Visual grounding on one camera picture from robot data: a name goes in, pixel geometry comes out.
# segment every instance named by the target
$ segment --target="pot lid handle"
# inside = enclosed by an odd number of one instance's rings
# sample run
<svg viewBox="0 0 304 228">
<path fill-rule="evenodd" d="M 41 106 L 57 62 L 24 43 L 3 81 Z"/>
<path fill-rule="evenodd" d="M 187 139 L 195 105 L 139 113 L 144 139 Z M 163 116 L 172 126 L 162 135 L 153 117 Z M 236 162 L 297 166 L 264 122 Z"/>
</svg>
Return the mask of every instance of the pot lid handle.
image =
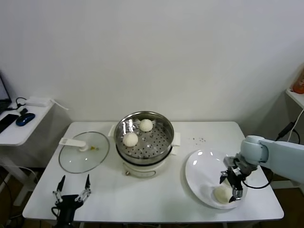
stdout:
<svg viewBox="0 0 304 228">
<path fill-rule="evenodd" d="M 84 152 L 89 149 L 85 141 L 61 138 L 59 145 L 79 147 L 79 151 Z"/>
</svg>

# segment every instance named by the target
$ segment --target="computer mouse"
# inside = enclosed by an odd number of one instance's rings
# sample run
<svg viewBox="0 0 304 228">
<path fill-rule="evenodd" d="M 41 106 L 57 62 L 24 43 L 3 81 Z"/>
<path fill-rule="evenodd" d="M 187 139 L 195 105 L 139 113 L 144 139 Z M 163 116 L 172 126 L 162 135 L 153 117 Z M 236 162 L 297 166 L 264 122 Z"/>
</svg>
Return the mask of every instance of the computer mouse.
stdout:
<svg viewBox="0 0 304 228">
<path fill-rule="evenodd" d="M 30 122 L 32 119 L 34 119 L 35 116 L 36 115 L 33 113 L 25 113 L 17 118 L 16 125 L 22 127 L 26 125 L 28 122 Z"/>
</svg>

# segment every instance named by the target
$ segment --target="white table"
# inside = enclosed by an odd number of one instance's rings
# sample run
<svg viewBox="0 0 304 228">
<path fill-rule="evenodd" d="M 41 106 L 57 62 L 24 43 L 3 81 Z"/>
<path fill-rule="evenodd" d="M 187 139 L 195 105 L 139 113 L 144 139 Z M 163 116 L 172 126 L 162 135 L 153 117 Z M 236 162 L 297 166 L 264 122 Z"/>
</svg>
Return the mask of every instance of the white table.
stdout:
<svg viewBox="0 0 304 228">
<path fill-rule="evenodd" d="M 72 123 L 64 137 L 86 131 L 107 135 L 115 123 Z M 124 176 L 122 162 L 110 138 L 110 151 L 104 162 L 95 169 L 82 173 L 65 172 L 58 163 L 62 146 L 58 146 L 38 185 L 31 195 L 23 216 L 30 219 L 50 219 L 56 189 L 66 175 L 63 194 L 79 194 L 90 174 L 92 194 L 75 213 L 75 221 L 123 223 L 192 223 L 232 222 L 281 219 L 284 212 L 270 186 L 261 190 L 248 189 L 244 202 L 232 210 L 214 209 L 191 192 L 184 178 L 188 155 L 203 147 L 235 155 L 244 139 L 235 122 L 172 123 L 181 133 L 181 146 L 176 156 L 170 156 L 169 169 L 151 179 Z M 248 178 L 252 186 L 261 186 L 267 179 L 259 168 Z"/>
<path fill-rule="evenodd" d="M 29 113 L 34 113 L 36 115 L 35 118 L 23 127 L 19 127 L 13 122 L 0 133 L 0 146 L 20 146 L 25 143 L 52 106 L 53 103 L 47 107 L 25 106 Z M 0 115 L 0 119 L 4 118 L 7 114 L 20 115 L 16 110 L 5 111 Z M 14 162 L 9 157 L 3 154 L 0 154 L 0 161 L 0 165 L 9 172 L 9 176 L 6 177 L 6 180 L 8 180 L 10 175 L 13 175 L 17 180 L 23 183 L 23 188 L 14 202 L 15 206 L 20 206 L 27 192 L 33 191 L 36 186 L 33 182 L 34 175 L 28 177 L 20 168 L 15 167 Z"/>
</svg>

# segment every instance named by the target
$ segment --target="white side table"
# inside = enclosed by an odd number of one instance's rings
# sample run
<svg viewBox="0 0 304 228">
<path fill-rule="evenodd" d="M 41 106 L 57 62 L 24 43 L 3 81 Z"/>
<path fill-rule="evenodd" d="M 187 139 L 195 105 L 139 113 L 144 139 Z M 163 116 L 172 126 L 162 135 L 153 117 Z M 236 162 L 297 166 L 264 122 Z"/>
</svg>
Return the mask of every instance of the white side table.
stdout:
<svg viewBox="0 0 304 228">
<path fill-rule="evenodd" d="M 23 127 L 19 127 L 13 122 L 0 133 L 0 146 L 20 146 L 25 143 L 52 106 L 53 103 L 47 107 L 26 106 L 29 113 L 34 113 L 36 115 L 35 118 Z M 16 110 L 5 111 L 0 115 L 0 119 L 4 118 L 7 114 L 19 113 Z M 15 167 L 15 163 L 7 156 L 1 156 L 0 154 L 0 159 L 3 167 L 9 172 L 9 175 L 13 175 L 17 180 L 23 183 L 23 188 L 14 202 L 15 206 L 20 206 L 27 192 L 33 191 L 36 186 L 33 181 L 34 175 L 31 174 L 30 176 L 27 176 L 20 168 Z"/>
</svg>

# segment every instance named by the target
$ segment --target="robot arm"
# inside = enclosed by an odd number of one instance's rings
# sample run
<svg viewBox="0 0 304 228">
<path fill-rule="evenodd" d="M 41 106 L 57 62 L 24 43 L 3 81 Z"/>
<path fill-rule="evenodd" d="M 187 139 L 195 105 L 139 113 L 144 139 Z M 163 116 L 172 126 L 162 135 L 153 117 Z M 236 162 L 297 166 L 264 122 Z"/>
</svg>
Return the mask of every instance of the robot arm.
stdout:
<svg viewBox="0 0 304 228">
<path fill-rule="evenodd" d="M 258 165 L 274 173 L 304 183 L 304 145 L 291 142 L 275 142 L 259 136 L 247 136 L 241 144 L 240 153 L 226 157 L 226 171 L 222 172 L 220 183 L 227 178 L 233 191 L 230 201 L 242 197 L 241 182 L 257 169 Z"/>
</svg>

